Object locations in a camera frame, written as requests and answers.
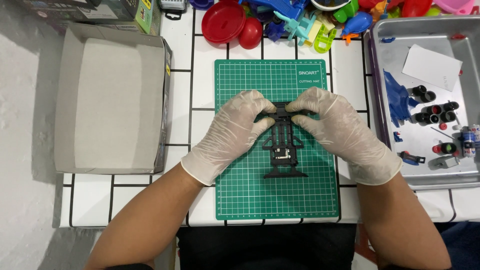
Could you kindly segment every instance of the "plastic toy pile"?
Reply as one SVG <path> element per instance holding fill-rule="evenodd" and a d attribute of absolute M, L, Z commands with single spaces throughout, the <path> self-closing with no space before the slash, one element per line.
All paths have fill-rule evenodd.
<path fill-rule="evenodd" d="M 239 38 L 245 49 L 258 46 L 265 34 L 272 41 L 297 37 L 300 46 L 319 53 L 330 50 L 337 29 L 350 43 L 372 23 L 399 17 L 470 14 L 474 0 L 190 0 L 208 10 L 202 20 L 204 37 L 213 43 Z"/>

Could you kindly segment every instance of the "forearm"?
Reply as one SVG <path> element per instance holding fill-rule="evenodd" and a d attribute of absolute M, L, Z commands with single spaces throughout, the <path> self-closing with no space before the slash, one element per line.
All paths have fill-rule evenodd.
<path fill-rule="evenodd" d="M 133 263 L 151 265 L 173 239 L 202 186 L 177 164 L 112 219 L 85 270 Z"/>
<path fill-rule="evenodd" d="M 357 185 L 362 221 L 377 255 L 413 269 L 451 267 L 445 244 L 400 173 L 382 185 Z"/>

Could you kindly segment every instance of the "aluminum tray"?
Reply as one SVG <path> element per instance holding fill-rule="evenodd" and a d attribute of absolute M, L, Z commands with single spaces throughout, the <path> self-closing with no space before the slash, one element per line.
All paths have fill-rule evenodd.
<path fill-rule="evenodd" d="M 452 40 L 456 33 L 467 38 Z M 434 166 L 434 159 L 439 154 L 432 152 L 432 147 L 439 141 L 453 142 L 460 147 L 460 142 L 453 140 L 433 129 L 437 124 L 422 126 L 418 123 L 405 121 L 396 128 L 388 109 L 388 100 L 385 89 L 383 69 L 390 72 L 401 85 L 411 88 L 424 85 L 428 90 L 437 94 L 437 99 L 430 103 L 421 103 L 411 113 L 425 111 L 425 107 L 432 104 L 443 104 L 448 100 L 456 101 L 460 108 L 456 111 L 461 125 L 480 123 L 480 16 L 442 16 L 382 20 L 371 30 L 371 65 L 373 84 L 376 94 L 379 132 L 382 141 L 397 153 L 409 151 L 411 155 L 426 157 L 426 163 L 412 166 L 404 163 L 401 173 L 409 186 L 414 190 L 448 189 L 480 186 L 480 152 L 477 157 L 460 157 L 460 165 L 449 169 L 438 169 Z M 392 43 L 382 43 L 383 37 L 395 37 Z M 409 47 L 417 44 L 425 49 L 454 57 L 463 61 L 460 82 L 454 91 L 449 92 L 430 85 L 402 73 Z M 459 131 L 453 130 L 456 122 L 448 123 L 444 132 L 453 138 L 459 136 Z M 401 133 L 403 142 L 396 143 L 393 132 Z"/>

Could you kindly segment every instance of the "white wall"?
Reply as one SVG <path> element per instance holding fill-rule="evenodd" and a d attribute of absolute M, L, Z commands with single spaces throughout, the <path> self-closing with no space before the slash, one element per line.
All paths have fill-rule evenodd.
<path fill-rule="evenodd" d="M 52 228 L 63 38 L 14 1 L 0 0 L 0 269 L 80 269 L 98 231 Z"/>

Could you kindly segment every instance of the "white paper sheet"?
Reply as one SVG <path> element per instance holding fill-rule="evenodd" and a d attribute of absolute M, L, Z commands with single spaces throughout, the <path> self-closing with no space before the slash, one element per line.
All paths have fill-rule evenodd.
<path fill-rule="evenodd" d="M 408 51 L 402 73 L 453 91 L 462 61 L 413 45 Z"/>

